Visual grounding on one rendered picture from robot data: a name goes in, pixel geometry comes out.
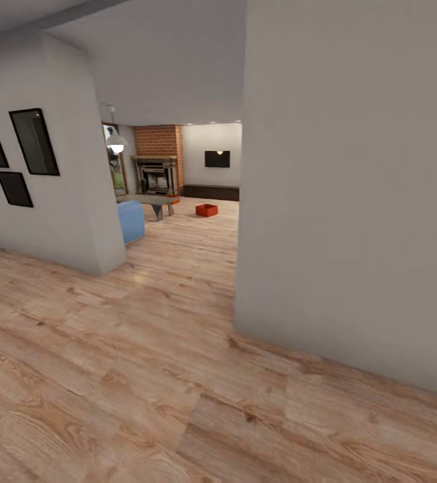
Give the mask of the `storage box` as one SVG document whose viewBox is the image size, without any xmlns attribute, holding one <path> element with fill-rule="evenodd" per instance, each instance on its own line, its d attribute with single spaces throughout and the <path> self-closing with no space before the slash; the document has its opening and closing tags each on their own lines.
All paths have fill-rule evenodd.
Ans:
<svg viewBox="0 0 437 483">
<path fill-rule="evenodd" d="M 196 206 L 196 215 L 201 215 L 202 217 L 212 217 L 212 215 L 217 214 L 217 206 L 215 205 L 200 205 Z"/>
</svg>

